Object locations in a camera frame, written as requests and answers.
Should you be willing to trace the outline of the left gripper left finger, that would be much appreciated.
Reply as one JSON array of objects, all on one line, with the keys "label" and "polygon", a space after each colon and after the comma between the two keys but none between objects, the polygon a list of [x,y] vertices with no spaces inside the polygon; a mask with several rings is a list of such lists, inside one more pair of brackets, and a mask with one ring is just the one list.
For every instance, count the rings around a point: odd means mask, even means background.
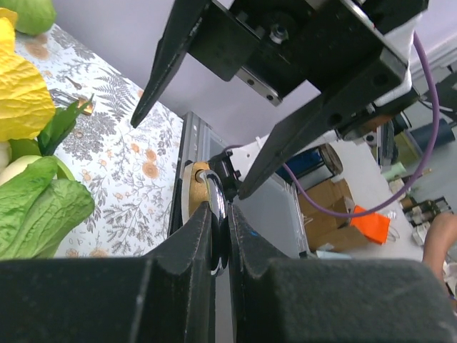
[{"label": "left gripper left finger", "polygon": [[1,263],[3,342],[213,342],[213,214],[142,257]]}]

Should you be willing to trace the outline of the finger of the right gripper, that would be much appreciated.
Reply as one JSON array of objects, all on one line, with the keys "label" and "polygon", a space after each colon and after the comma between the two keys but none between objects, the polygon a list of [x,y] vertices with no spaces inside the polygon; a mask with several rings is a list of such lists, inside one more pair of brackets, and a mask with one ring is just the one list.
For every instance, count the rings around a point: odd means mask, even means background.
[{"label": "finger of the right gripper", "polygon": [[210,7],[210,0],[176,0],[159,40],[149,81],[131,118],[136,128],[179,70]]}]

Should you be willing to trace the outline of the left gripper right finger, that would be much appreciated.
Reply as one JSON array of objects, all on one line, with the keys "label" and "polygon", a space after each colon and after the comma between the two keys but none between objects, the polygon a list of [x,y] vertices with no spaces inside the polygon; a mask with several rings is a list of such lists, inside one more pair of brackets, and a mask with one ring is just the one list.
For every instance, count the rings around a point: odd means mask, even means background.
[{"label": "left gripper right finger", "polygon": [[228,208],[236,342],[454,342],[430,269],[407,259],[294,259]]}]

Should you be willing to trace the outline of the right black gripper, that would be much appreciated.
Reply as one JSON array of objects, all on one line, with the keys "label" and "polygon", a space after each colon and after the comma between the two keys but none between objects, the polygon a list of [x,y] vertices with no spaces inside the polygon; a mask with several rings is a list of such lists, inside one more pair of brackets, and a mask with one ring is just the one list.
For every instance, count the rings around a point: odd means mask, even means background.
[{"label": "right black gripper", "polygon": [[428,8],[427,1],[211,1],[189,54],[223,81],[239,78],[279,105],[304,82],[321,95],[275,125],[241,184],[250,197],[302,149],[336,137],[343,121],[339,96],[351,114],[401,84],[406,59],[386,40]]}]

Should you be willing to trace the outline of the large brass padlock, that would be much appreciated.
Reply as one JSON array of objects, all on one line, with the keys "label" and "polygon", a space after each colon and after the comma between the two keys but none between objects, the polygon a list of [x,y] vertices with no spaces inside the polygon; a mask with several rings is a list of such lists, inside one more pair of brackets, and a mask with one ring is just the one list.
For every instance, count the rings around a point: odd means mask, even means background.
[{"label": "large brass padlock", "polygon": [[224,225],[227,201],[222,182],[206,161],[185,163],[181,184],[181,218],[197,231],[197,250],[211,276],[223,274],[227,265]]}]

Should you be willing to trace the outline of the small brass padlock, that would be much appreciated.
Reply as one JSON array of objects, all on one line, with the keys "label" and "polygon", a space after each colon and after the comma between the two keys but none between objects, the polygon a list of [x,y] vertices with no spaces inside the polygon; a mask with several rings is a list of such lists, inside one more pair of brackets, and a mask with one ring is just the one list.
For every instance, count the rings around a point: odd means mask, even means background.
[{"label": "small brass padlock", "polygon": [[81,108],[85,103],[87,103],[83,114],[86,116],[91,116],[94,113],[96,106],[96,101],[89,99],[85,96],[74,96],[67,94],[59,89],[51,89],[49,91],[51,98],[56,106],[70,106],[73,103],[77,103],[77,107]]}]

